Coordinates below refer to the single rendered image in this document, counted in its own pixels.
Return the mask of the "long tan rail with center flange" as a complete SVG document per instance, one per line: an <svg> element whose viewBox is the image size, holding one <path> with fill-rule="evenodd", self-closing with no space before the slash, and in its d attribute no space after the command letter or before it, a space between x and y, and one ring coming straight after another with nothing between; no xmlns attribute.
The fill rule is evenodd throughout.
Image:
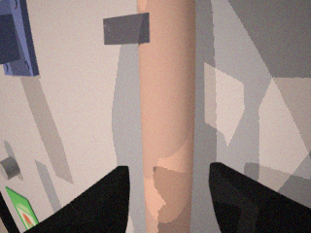
<svg viewBox="0 0 311 233"><path fill-rule="evenodd" d="M190 233L195 0L137 0L103 30L104 45L138 44L146 233Z"/></svg>

